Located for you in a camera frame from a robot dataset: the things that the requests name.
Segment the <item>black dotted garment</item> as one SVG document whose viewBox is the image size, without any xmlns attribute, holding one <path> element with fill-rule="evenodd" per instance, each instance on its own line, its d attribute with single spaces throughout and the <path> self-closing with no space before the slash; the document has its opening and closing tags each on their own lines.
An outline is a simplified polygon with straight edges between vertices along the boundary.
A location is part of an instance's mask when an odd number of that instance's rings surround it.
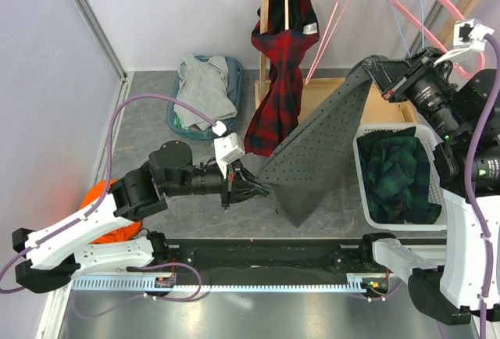
<svg viewBox="0 0 500 339">
<path fill-rule="evenodd" d="M 270 189 L 277 215 L 300 227 L 332 192 L 352 156 L 373 78 L 384 55 L 356 63 L 344 82 L 300 122 L 267 158 L 258 181 Z"/>
</svg>

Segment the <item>pink wire hanger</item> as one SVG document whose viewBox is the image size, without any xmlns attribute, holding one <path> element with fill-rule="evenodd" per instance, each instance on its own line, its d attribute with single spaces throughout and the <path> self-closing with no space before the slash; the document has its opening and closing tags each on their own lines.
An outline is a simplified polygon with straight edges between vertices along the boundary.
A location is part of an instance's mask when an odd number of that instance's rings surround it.
<svg viewBox="0 0 500 339">
<path fill-rule="evenodd" d="M 308 86 L 309 82 L 313 78 L 313 74 L 315 73 L 321 59 L 323 58 L 323 55 L 325 54 L 325 51 L 330 44 L 330 40 L 332 39 L 334 32 L 338 28 L 338 24 L 340 23 L 345 10 L 348 8 L 350 1 L 351 0 L 336 0 L 330 14 L 330 18 L 327 22 L 324 34 L 320 40 L 316 55 L 314 57 L 314 60 L 312 61 L 309 72 L 306 75 L 305 86 Z"/>
</svg>

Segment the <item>red navy plaid skirt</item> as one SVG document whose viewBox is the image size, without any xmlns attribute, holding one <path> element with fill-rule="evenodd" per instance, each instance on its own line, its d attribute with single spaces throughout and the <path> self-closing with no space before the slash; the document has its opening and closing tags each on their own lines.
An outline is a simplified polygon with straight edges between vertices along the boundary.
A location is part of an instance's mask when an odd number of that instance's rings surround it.
<svg viewBox="0 0 500 339">
<path fill-rule="evenodd" d="M 257 23 L 252 45 L 270 60 L 270 89 L 255 111 L 246 131 L 247 153 L 269 156 L 298 126 L 303 79 L 300 64 L 320 39 L 311 0 L 289 0 L 290 29 L 284 30 L 284 0 L 269 0 L 267 31 Z"/>
</svg>

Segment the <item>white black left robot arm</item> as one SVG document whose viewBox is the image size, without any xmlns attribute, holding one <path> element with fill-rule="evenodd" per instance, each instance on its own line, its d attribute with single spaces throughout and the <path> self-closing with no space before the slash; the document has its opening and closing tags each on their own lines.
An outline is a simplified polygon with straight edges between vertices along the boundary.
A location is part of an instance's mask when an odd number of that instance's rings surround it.
<svg viewBox="0 0 500 339">
<path fill-rule="evenodd" d="M 23 258 L 15 267 L 16 282 L 41 294 L 88 274 L 148 267 L 165 270 L 172 254 L 164 234 L 151 232 L 107 244 L 97 239 L 165 211 L 171 197 L 217 194 L 226 209 L 269 195 L 243 166 L 239 147 L 223 137 L 216 140 L 216 149 L 226 152 L 226 157 L 196 166 L 188 144 L 168 141 L 151 152 L 143 165 L 112 183 L 104 196 L 74 214 L 43 230 L 14 231 L 12 247 Z"/>
</svg>

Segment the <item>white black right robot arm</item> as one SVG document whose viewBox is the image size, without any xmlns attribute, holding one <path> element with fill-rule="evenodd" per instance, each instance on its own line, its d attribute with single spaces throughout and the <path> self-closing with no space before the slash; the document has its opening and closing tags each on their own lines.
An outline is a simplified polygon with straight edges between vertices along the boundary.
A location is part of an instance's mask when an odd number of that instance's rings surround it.
<svg viewBox="0 0 500 339">
<path fill-rule="evenodd" d="M 366 271 L 388 266 L 414 306 L 452 326 L 473 316 L 499 320 L 499 71 L 477 71 L 461 88 L 450 83 L 449 55 L 427 48 L 407 59 L 368 58 L 363 68 L 383 99 L 411 102 L 441 142 L 434 166 L 447 212 L 446 258 L 436 265 L 397 240 L 358 251 Z"/>
</svg>

